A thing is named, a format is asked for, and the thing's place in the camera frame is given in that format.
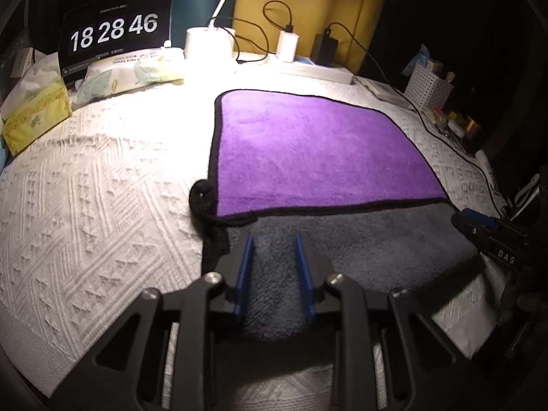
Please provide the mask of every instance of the purple cloth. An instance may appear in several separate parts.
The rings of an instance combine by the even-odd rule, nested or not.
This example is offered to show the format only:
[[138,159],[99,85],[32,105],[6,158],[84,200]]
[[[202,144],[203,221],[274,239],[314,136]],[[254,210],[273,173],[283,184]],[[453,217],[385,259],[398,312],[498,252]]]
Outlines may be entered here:
[[446,197],[424,157],[378,111],[255,90],[226,93],[220,106],[218,216]]

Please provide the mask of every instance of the digital clock display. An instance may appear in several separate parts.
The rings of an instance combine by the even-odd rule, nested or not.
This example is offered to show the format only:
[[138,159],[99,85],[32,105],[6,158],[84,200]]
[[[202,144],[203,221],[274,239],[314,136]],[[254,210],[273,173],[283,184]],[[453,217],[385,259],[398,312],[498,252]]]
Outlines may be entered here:
[[66,84],[95,60],[159,48],[171,37],[171,0],[98,0],[65,14],[59,65]]

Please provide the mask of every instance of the yellow curtain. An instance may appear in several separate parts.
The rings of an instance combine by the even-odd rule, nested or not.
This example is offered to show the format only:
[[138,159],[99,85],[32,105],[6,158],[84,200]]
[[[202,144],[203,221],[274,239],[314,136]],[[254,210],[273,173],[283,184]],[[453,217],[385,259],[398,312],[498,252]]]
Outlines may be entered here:
[[[278,42],[279,30],[270,25],[262,15],[262,6],[269,0],[236,0],[234,16],[253,21],[263,27],[269,38],[270,50],[275,51]],[[299,35],[297,54],[309,56],[316,34],[323,32],[331,22],[344,24],[356,39],[368,48],[373,38],[384,0],[282,0],[285,1],[293,13],[294,32]],[[281,26],[288,21],[287,9],[277,3],[269,5],[268,16]],[[247,37],[260,46],[265,46],[262,33],[253,26],[234,22],[236,34]],[[336,62],[344,64],[350,71],[357,73],[365,57],[363,50],[351,46],[351,39],[341,27],[334,26],[332,37],[339,41],[339,48],[335,57]],[[260,51],[251,43],[238,40],[243,51]]]

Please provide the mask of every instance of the white plastic basket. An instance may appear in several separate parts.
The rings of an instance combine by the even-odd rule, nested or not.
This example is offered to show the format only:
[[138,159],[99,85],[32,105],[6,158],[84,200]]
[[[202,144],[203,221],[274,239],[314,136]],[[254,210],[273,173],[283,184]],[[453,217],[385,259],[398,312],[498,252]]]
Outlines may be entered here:
[[451,91],[453,91],[451,83],[440,79],[417,63],[407,84],[405,95],[418,109],[432,109],[443,108]]

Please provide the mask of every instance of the black power adapter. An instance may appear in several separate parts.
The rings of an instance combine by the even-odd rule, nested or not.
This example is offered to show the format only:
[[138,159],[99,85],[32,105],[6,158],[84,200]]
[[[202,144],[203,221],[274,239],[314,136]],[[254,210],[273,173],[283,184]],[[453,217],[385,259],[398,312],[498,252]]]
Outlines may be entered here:
[[335,60],[335,53],[339,46],[339,41],[331,37],[331,30],[325,29],[323,34],[316,34],[310,60],[320,66],[331,66]]

